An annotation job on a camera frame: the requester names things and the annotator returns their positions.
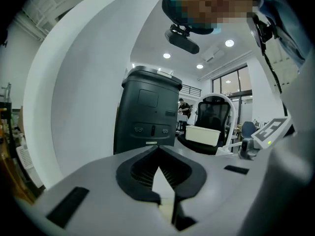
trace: railing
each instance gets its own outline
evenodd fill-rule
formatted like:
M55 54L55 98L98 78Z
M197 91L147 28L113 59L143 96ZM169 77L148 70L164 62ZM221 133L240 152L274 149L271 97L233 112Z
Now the railing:
M193 88L193 87L190 87L187 85L183 85L181 92L187 93L187 94L190 94L193 96L197 96L197 97L200 97L200 95L201 95L201 89Z

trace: window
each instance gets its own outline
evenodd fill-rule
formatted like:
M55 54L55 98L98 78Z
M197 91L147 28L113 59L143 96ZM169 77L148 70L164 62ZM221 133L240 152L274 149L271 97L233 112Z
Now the window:
M250 73L248 72L248 67L244 67L243 69L239 70L238 74L239 74L242 91L251 90L252 84L251 84Z
M242 67L212 80L212 92L229 97L236 110L236 125L252 121L252 84L248 67ZM231 122L231 113L227 125Z
M220 78L213 81L213 92L220 93Z
M222 94L231 94L240 91L237 71L221 77Z

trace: white storage box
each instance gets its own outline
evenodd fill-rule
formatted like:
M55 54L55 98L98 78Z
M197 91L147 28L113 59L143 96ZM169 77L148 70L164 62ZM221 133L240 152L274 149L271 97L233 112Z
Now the white storage box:
M196 126L186 127L186 140L217 146L221 131Z

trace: black slot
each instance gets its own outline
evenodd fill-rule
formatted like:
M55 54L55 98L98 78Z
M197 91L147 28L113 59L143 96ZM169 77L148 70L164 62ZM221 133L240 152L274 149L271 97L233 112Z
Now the black slot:
M174 210L172 216L172 224L176 227L178 231L182 231L196 223L190 217L185 216L182 206L179 202L174 203Z
M79 205L85 199L89 190L75 187L47 216L51 222L64 228L69 222Z
M165 116L175 116L175 115L176 115L176 112L174 111L170 111L170 110L165 111Z
M152 125L151 136L154 136L155 131L156 131L155 125Z
M236 166L232 166L232 165L228 165L224 169L228 170L228 171L233 171L233 172L236 172L236 173L244 174L244 175L246 175L247 172L249 171L249 169L236 167Z

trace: person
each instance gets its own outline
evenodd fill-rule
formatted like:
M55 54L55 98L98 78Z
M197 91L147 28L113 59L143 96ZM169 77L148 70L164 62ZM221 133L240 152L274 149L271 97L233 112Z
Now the person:
M190 106L187 102L185 102L182 98L179 99L180 106L178 108L178 112L183 113L183 115L190 117Z
M164 13L183 26L197 29L220 28L229 18L246 18L253 7L277 26L283 49L301 67L313 43L308 17L298 15L297 0L163 0Z

